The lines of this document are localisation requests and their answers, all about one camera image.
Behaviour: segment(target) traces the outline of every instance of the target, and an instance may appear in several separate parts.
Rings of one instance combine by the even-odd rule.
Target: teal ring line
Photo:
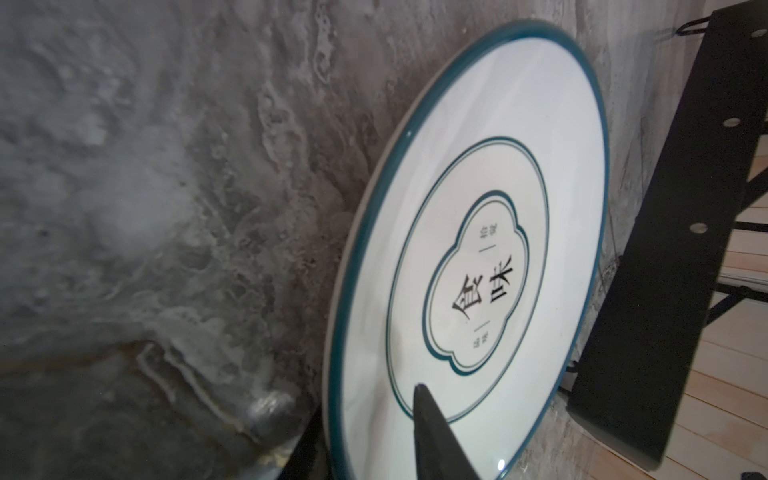
[[[603,146],[605,153],[605,175],[604,175],[604,187],[603,187],[603,217],[600,226],[600,236],[598,238],[597,250],[594,256],[594,267],[592,269],[592,278],[589,283],[588,293],[584,299],[584,306],[581,309],[581,318],[574,334],[573,342],[571,342],[571,350],[578,337],[578,332],[581,329],[581,324],[584,322],[584,314],[587,311],[590,295],[594,286],[594,278],[598,271],[598,262],[600,259],[600,248],[602,245],[603,235],[605,231],[605,214],[607,209],[607,191],[608,191],[608,176],[609,176],[609,151],[608,151],[608,129],[607,121],[605,118],[605,106],[600,92],[600,84],[598,83],[597,76],[594,70],[589,64],[589,60],[581,51],[578,44],[567,33],[559,28],[539,20],[524,20],[519,22],[513,22],[511,24],[503,25],[491,31],[484,37],[477,40],[474,44],[467,47],[462,53],[460,53],[451,64],[445,69],[445,71],[435,80],[435,83],[424,94],[419,105],[415,108],[411,117],[407,120],[405,127],[398,136],[392,150],[384,160],[384,165],[379,175],[379,179],[376,181],[376,185],[371,191],[368,204],[360,219],[359,228],[355,234],[355,239],[351,243],[351,249],[349,251],[349,259],[346,265],[346,271],[343,272],[343,279],[341,284],[341,290],[339,295],[339,302],[336,308],[336,318],[334,323],[334,329],[331,334],[330,353],[329,353],[329,370],[328,370],[328,437],[329,437],[329,449],[332,462],[333,473],[338,480],[353,480],[355,475],[352,470],[352,465],[349,460],[349,455],[346,449],[346,440],[344,439],[343,428],[343,361],[344,361],[344,349],[346,344],[346,333],[349,327],[349,315],[352,309],[353,299],[355,297],[357,280],[360,275],[360,269],[362,267],[362,260],[365,257],[368,242],[370,241],[373,227],[376,224],[376,218],[379,216],[384,199],[386,198],[389,186],[392,184],[395,174],[402,162],[402,159],[406,155],[415,134],[419,131],[420,127],[424,124],[426,118],[432,112],[432,109],[437,105],[440,98],[447,90],[456,82],[456,80],[467,71],[477,60],[488,54],[490,51],[498,48],[501,45],[507,44],[511,41],[520,40],[523,38],[543,38],[545,40],[552,41],[571,55],[581,66],[581,70],[587,76],[592,91],[594,93],[595,101],[598,104],[598,110],[600,111],[600,119],[603,127]],[[504,470],[499,472],[497,478],[504,478],[510,471],[511,467],[515,464],[517,459],[522,454],[525,446],[530,442],[536,428],[544,418],[544,413],[547,411],[547,407],[551,403],[552,397],[557,392],[557,387],[560,385],[562,376],[565,373],[565,367],[568,365],[570,354],[566,355],[563,368],[561,369],[558,381],[552,386],[552,390],[548,401],[542,406],[539,417],[534,422],[531,431],[526,436],[525,440],[521,444],[520,449],[515,453],[512,459],[506,464]]]

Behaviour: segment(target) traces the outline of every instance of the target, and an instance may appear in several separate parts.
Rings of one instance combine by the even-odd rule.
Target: black metal bracket
[[[768,233],[768,223],[736,222],[733,224],[733,229]]]
[[[678,29],[705,35],[568,398],[646,470],[664,459],[707,319],[758,295],[733,287],[709,311],[736,216],[768,190],[768,170],[745,182],[768,107],[766,27],[768,2],[749,0]]]
[[[688,28],[694,27],[696,25],[701,25],[703,23],[707,23],[709,20],[710,20],[709,17],[704,17],[704,18],[699,18],[697,20],[693,20],[688,23],[683,23],[682,26],[674,32],[674,34],[677,35],[678,37],[684,37],[687,35],[696,35],[699,33],[704,33],[707,31],[707,27],[694,28],[692,30],[689,30]]]

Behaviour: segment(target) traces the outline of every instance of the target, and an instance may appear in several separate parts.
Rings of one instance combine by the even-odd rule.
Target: ceramic plate
[[[425,383],[481,478],[504,475],[563,373],[601,243],[607,135],[578,46],[541,22],[457,55],[357,212],[326,341],[338,478],[415,478]]]

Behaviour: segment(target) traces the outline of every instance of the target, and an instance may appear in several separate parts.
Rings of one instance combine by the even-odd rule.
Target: metal hole
[[[690,226],[690,231],[698,234],[702,234],[707,231],[707,224],[706,223],[694,223]]]

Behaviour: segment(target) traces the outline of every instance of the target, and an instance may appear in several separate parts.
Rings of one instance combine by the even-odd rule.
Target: black pointed object
[[[426,385],[413,389],[413,440],[419,480],[479,480]]]

